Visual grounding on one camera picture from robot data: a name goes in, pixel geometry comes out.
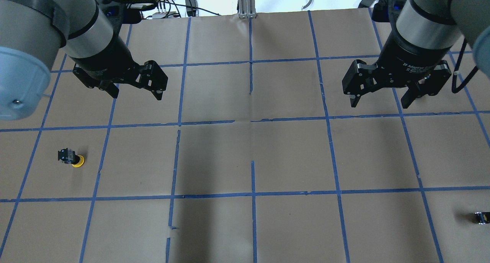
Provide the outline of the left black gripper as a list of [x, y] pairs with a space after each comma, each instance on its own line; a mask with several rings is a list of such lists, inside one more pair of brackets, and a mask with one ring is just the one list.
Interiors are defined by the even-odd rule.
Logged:
[[[154, 60], [137, 64], [127, 45], [120, 37], [113, 37], [109, 44], [96, 55], [73, 58], [75, 63], [95, 80], [122, 80], [136, 88], [143, 88], [161, 101], [167, 89], [168, 76]], [[101, 90], [117, 99], [119, 89], [114, 83], [101, 83]]]

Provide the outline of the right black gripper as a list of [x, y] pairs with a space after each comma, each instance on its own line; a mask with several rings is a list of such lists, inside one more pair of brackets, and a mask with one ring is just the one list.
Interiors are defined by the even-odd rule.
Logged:
[[343, 93], [355, 108], [361, 97], [382, 88], [405, 88], [402, 108], [430, 93], [439, 93], [451, 70], [443, 57], [449, 48], [426, 49], [409, 44], [400, 36], [389, 36], [373, 64], [354, 60], [342, 79]]

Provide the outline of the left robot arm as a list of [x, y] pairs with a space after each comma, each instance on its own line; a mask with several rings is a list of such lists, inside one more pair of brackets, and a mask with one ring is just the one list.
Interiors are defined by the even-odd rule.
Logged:
[[1, 120], [32, 115], [59, 50], [75, 62], [73, 74], [112, 98], [117, 84], [145, 89], [160, 101], [168, 76], [156, 61], [140, 65], [119, 36], [141, 21], [156, 0], [1, 0]]

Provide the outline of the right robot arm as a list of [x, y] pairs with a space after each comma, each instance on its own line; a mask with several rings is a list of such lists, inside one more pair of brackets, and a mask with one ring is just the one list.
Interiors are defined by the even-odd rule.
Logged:
[[402, 108], [423, 96], [438, 95], [452, 72], [443, 57], [464, 37], [476, 67], [490, 70], [489, 0], [379, 0], [371, 19], [391, 32], [378, 60], [354, 60], [342, 87], [355, 108], [360, 98], [382, 88], [407, 88]]

